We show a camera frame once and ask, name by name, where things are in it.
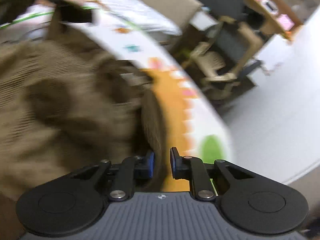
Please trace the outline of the beige mesh office chair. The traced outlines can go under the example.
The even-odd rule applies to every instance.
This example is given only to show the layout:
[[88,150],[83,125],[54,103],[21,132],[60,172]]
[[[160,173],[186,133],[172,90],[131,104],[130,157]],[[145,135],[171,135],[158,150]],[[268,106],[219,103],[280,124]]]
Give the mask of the beige mesh office chair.
[[222,102],[231,96],[243,78],[261,66],[251,61],[264,42],[245,22],[222,16],[218,24],[204,31],[200,42],[181,64],[183,69],[196,66],[202,73],[200,88],[210,101]]

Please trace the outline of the cartoon giraffe play mat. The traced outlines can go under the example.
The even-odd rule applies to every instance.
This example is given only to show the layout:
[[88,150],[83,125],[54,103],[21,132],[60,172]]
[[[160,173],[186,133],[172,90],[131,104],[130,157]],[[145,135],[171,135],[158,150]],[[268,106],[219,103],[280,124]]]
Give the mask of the cartoon giraffe play mat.
[[190,88],[181,86],[182,80],[176,79],[170,65],[162,65],[158,59],[150,59],[148,68],[144,69],[155,81],[154,93],[165,118],[167,133],[167,149],[165,151],[165,164],[167,175],[164,178],[161,189],[181,190],[184,183],[172,184],[169,179],[169,149],[175,146],[183,155],[189,154],[195,146],[195,140],[187,136],[191,130],[191,110],[196,107],[196,100],[200,94]]

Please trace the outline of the brown polka dot corduroy garment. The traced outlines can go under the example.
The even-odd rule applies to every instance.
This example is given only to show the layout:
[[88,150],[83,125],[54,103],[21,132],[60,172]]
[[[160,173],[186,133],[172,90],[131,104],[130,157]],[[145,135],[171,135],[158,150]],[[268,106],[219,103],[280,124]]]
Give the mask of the brown polka dot corduroy garment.
[[64,14],[55,9],[39,41],[1,45],[1,239],[24,232],[15,213],[22,193],[85,165],[153,152],[153,177],[138,189],[159,191],[167,175],[154,78]]

